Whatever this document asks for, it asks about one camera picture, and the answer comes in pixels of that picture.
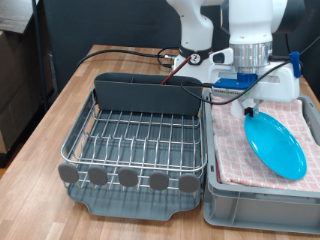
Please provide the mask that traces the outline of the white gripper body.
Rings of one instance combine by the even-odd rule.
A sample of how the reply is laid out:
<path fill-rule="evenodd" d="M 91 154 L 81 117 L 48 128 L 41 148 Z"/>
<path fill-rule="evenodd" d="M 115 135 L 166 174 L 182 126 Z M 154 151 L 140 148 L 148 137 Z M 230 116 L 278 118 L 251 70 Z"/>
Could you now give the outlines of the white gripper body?
<path fill-rule="evenodd" d="M 208 72 L 214 94 L 239 101 L 292 102 L 300 94 L 299 78 L 300 67 L 289 62 L 271 62 L 255 73 L 241 73 L 234 66 L 215 64 Z"/>

